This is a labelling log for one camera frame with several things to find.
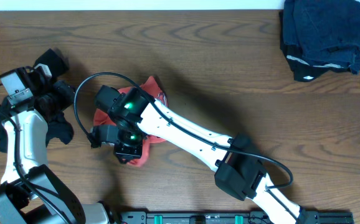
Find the red orange t-shirt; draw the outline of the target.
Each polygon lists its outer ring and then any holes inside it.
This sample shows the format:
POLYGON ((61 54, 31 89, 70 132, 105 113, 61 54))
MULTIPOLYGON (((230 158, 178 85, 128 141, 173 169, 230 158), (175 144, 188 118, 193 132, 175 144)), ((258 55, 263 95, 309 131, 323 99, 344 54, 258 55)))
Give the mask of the red orange t-shirt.
MULTIPOLYGON (((162 102, 165 106, 168 105, 167 98, 165 92, 161 89, 161 87, 158 85, 157 80, 155 77, 150 76, 148 77, 147 81, 140 85, 140 87, 153 96, 154 98, 158 99, 160 102, 162 102)), ((98 126, 101 124, 110 124, 110 125, 116 125, 109 117, 108 115, 103 112, 100 109, 96 109, 94 117, 93 117, 93 125, 98 126)), ((149 152, 150 152, 150 146, 152 144, 159 144, 162 142, 165 142, 166 140, 163 138, 159 138, 157 136, 153 135, 147 135, 147 137, 143 140, 142 145, 142 155, 140 159, 132 159, 129 160, 126 165, 135 166, 135 167, 142 167, 147 160, 149 159, 149 152)))

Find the black t-shirt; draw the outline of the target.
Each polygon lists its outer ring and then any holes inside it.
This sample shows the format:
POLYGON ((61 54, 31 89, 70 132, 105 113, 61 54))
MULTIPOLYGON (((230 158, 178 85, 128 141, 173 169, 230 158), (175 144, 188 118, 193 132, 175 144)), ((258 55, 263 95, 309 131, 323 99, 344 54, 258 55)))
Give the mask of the black t-shirt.
MULTIPOLYGON (((54 50, 49 49, 37 58, 33 66, 19 67, 0 75, 0 86, 7 91, 7 96, 0 104, 0 152, 7 152, 7 132, 2 126, 4 114, 14 116, 27 109, 35 109, 35 100, 52 88, 59 81, 58 77, 69 70, 63 58, 54 50), (43 71, 34 67, 39 64, 49 67, 52 78, 46 79, 43 71)), ((64 111, 53 120, 47 122, 48 130, 45 143, 58 138, 68 144, 74 135, 72 125, 65 119, 64 111)))

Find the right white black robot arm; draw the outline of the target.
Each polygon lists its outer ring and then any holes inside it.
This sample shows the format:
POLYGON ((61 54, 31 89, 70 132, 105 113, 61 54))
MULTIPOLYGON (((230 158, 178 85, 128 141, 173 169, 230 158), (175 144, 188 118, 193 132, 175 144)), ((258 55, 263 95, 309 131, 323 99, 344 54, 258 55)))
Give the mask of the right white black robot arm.
POLYGON ((92 136, 99 144, 111 144, 122 164, 141 158, 144 139, 156 136, 197 157, 215 173, 218 188, 238 200, 252 200, 272 223, 306 222, 305 211, 272 182, 263 166, 266 157, 247 136, 232 138, 204 129, 138 87, 120 93, 103 85, 95 105, 113 124, 95 126, 92 136))

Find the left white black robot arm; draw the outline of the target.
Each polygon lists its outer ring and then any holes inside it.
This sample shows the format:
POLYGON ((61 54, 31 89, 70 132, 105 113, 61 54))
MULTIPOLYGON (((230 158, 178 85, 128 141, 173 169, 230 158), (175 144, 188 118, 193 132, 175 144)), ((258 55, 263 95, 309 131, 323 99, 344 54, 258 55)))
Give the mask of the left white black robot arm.
POLYGON ((11 105, 2 123, 8 141, 0 223, 111 222, 101 202, 82 204, 48 167, 48 122, 74 98, 74 89, 58 80, 66 71, 39 63, 0 75, 11 105))

